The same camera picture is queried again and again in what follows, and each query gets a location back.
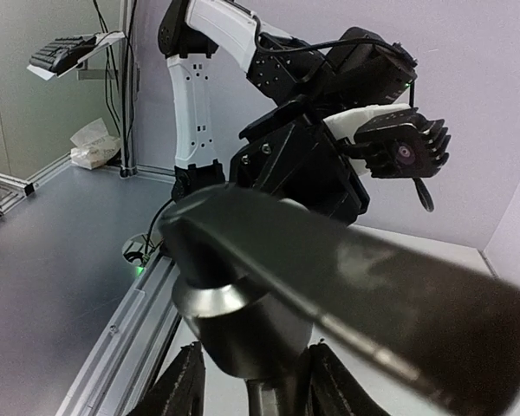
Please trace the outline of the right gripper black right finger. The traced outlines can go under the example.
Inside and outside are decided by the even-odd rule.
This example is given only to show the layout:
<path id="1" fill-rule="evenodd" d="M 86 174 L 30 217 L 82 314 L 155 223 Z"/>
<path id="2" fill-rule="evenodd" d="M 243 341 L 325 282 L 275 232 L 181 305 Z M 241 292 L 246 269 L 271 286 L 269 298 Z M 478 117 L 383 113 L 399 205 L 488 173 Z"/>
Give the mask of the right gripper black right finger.
<path id="1" fill-rule="evenodd" d="M 307 415 L 389 416 L 326 343 L 309 347 Z"/>

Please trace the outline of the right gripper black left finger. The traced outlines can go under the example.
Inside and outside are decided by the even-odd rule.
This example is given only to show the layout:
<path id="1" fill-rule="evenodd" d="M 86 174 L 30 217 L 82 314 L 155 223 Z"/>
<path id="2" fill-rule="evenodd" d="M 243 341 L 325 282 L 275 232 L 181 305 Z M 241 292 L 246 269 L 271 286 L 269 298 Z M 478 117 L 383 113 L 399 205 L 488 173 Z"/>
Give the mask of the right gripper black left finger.
<path id="1" fill-rule="evenodd" d="M 180 349 L 172 363 L 129 416 L 201 416 L 205 402 L 205 361 L 194 341 Z"/>

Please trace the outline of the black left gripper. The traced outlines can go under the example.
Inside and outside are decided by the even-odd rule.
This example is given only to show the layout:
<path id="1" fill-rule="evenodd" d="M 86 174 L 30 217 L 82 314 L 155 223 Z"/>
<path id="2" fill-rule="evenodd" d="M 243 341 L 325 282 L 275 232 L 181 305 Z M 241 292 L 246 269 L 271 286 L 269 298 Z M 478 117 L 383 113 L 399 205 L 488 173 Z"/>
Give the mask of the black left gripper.
<path id="1" fill-rule="evenodd" d="M 261 33 L 247 78 L 276 108 L 240 132 L 248 143 L 231 158 L 229 181 L 352 224 L 370 198 L 324 119 L 394 103 L 415 66 L 398 43 L 359 27 L 327 47 Z"/>

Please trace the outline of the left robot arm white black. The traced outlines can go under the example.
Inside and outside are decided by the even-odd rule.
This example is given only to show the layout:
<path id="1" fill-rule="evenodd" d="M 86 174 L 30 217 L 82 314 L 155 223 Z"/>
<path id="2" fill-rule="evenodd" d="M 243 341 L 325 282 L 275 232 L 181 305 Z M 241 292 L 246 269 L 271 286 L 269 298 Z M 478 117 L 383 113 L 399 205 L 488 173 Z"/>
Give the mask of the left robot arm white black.
<path id="1" fill-rule="evenodd" d="M 158 44 L 175 109 L 173 201 L 230 183 L 350 224 L 370 201 L 355 161 L 376 179 L 420 182 L 435 171 L 423 117 L 397 102 L 413 89 L 415 60 L 372 31 L 310 44 L 232 1 L 174 1 Z M 241 131 L 228 167 L 211 127 L 208 65 L 219 50 L 275 105 Z"/>

